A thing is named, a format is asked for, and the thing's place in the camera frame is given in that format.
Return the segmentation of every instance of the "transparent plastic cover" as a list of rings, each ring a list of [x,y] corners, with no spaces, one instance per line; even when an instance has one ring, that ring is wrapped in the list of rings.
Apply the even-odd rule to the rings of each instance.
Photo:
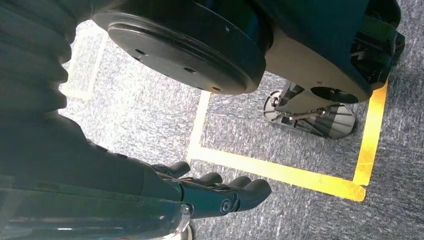
[[[144,240],[184,231],[182,202],[33,182],[28,189],[0,175],[0,240]]]

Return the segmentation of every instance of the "robotic finger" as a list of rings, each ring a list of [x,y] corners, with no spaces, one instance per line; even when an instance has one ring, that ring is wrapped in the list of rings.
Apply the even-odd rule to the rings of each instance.
[[[272,192],[263,179],[251,181],[247,176],[239,176],[229,184],[224,184],[221,176],[210,172],[200,178],[174,178],[166,175],[173,169],[180,172],[187,169],[186,162],[171,166],[152,165],[158,175],[181,191],[181,201],[190,206],[192,219],[219,217],[232,212],[247,211],[261,204]]]

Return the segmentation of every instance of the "screw hole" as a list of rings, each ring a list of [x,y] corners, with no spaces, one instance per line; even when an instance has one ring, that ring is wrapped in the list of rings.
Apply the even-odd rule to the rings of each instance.
[[[186,70],[187,72],[189,72],[189,73],[191,73],[191,74],[195,74],[195,73],[196,73],[196,71],[195,71],[195,70],[193,70],[193,69],[191,69],[191,68],[188,68],[188,67],[184,67],[184,70]]]
[[[139,54],[141,54],[141,55],[143,55],[143,56],[148,56],[148,54],[147,53],[145,53],[144,51],[141,51],[141,50],[138,50],[138,49],[136,49],[135,50],[137,53],[139,53]]]
[[[217,88],[217,87],[214,87],[214,86],[212,88],[215,89],[218,92],[224,92],[221,88]]]

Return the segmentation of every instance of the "gray carpet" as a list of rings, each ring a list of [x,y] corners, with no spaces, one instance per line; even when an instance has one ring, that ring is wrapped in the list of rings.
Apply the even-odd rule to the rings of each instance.
[[[424,1],[399,4],[406,48],[391,73],[365,200],[353,202],[268,179],[273,193],[258,208],[193,221],[197,239],[424,239]],[[90,21],[78,27],[72,48],[66,67],[73,74],[64,88],[87,94],[81,98],[68,91],[62,114],[113,152],[150,164],[186,159],[200,90],[141,65]],[[96,62],[98,69],[92,67]],[[352,179],[368,104],[352,106],[359,119],[352,135],[338,141],[319,138],[263,120],[266,95],[286,83],[266,73],[252,94],[212,94],[201,145]],[[239,175],[258,178],[202,160],[193,160],[191,167],[195,177],[218,172],[225,181]]]

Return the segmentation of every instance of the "yellow floor line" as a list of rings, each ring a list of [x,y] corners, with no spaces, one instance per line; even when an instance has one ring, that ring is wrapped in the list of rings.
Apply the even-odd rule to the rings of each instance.
[[[358,185],[368,186],[370,183],[380,139],[388,82],[389,80],[386,81],[384,87],[375,90],[369,100],[362,144],[353,177],[353,182]]]
[[[187,162],[190,162],[190,160],[193,159],[193,152],[200,147],[200,140],[202,137],[203,125],[205,122],[210,97],[210,92],[201,91],[199,103],[197,105],[196,117],[193,123],[193,130],[191,131],[190,142],[187,148]]]
[[[252,157],[241,156],[225,151],[199,147],[193,158],[209,163],[242,170],[291,185],[331,194],[337,197],[361,202],[365,198],[365,188],[339,177],[306,171]]]

